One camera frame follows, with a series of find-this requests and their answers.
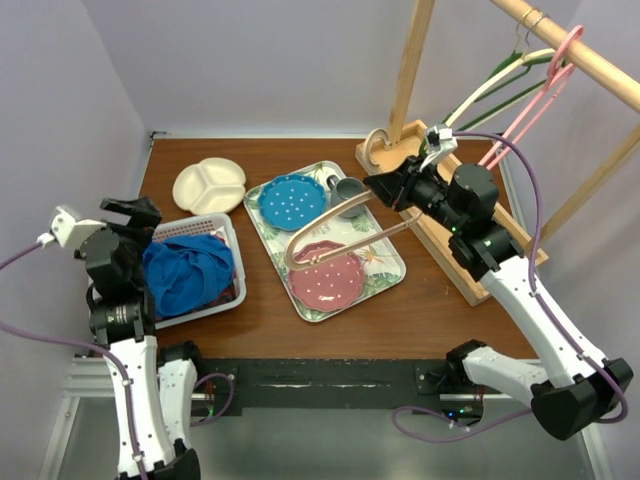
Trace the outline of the blue tank top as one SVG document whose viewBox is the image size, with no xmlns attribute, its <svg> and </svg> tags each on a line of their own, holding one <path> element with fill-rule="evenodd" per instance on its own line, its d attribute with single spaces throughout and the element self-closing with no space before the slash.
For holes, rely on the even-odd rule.
<svg viewBox="0 0 640 480">
<path fill-rule="evenodd" d="M 178 235 L 152 242 L 143 254 L 160 318 L 181 316 L 216 300 L 234 278 L 231 249 L 214 235 Z"/>
</svg>

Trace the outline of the red tank top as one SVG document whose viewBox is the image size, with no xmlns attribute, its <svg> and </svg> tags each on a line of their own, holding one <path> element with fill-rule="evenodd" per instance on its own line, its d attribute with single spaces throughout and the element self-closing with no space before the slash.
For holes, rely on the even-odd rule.
<svg viewBox="0 0 640 480">
<path fill-rule="evenodd" d="M 224 227 L 219 227 L 216 230 L 213 230 L 211 234 L 218 238 L 228 248 L 230 248 L 230 241 Z M 204 305 L 203 309 L 218 307 L 235 300 L 237 296 L 236 287 L 234 285 L 235 280 L 236 274 L 233 274 L 231 283 L 224 290 L 222 290 L 221 293 L 213 301 Z"/>
</svg>

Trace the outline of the cream wooden hanger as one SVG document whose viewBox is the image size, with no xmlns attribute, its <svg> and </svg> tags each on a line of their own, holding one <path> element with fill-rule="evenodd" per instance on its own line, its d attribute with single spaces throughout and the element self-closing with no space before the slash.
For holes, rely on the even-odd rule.
<svg viewBox="0 0 640 480">
<path fill-rule="evenodd" d="M 534 25 L 527 28 L 524 36 L 520 35 L 520 27 L 525 24 L 525 20 L 531 13 L 539 13 L 538 20 L 543 20 L 548 17 L 537 7 L 529 8 L 518 20 L 515 33 L 516 43 L 512 52 L 500 62 L 488 78 L 476 88 L 458 107 L 456 107 L 451 113 L 449 113 L 443 123 L 452 128 L 463 113 L 473 104 L 480 102 L 481 100 L 497 93 L 502 88 L 507 87 L 516 80 L 526 76 L 533 67 L 538 65 L 547 65 L 550 63 L 553 50 L 550 48 L 540 49 L 536 51 L 530 51 L 529 35 L 532 33 Z M 477 116 L 475 119 L 464 124 L 462 130 L 470 130 L 474 127 L 478 127 L 485 123 L 489 119 L 497 116 L 499 113 L 505 111 L 511 106 L 519 103 L 526 96 L 537 91 L 542 86 L 542 81 L 534 83 L 532 86 L 525 88 L 521 92 L 513 95 L 496 107 L 489 109 L 485 113 Z"/>
</svg>

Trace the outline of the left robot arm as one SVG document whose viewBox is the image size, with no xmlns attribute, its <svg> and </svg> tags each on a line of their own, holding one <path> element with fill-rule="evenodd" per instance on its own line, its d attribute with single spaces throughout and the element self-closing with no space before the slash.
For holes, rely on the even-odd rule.
<svg viewBox="0 0 640 480">
<path fill-rule="evenodd" d="M 207 380 L 191 343 L 157 351 L 155 304 L 144 276 L 143 254 L 161 213 L 147 197 L 104 199 L 104 211 L 124 214 L 104 222 L 76 250 L 91 283 L 89 325 L 111 375 L 116 404 L 120 479 L 198 479 L 188 440 L 191 392 Z"/>
</svg>

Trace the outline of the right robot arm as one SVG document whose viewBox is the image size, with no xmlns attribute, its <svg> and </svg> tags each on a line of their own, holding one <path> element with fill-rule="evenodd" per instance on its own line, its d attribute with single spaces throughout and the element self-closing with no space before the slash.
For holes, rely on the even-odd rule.
<svg viewBox="0 0 640 480">
<path fill-rule="evenodd" d="M 364 183 L 386 206 L 416 207 L 450 231 L 453 258 L 510 315 L 541 362 L 534 366 L 469 341 L 447 355 L 445 379 L 452 390 L 466 393 L 479 384 L 506 394 L 559 440 L 592 423 L 626 418 L 631 367 L 622 358 L 608 359 L 543 287 L 531 259 L 494 218 L 499 191 L 489 170 L 463 164 L 445 181 L 435 165 L 410 156 Z"/>
</svg>

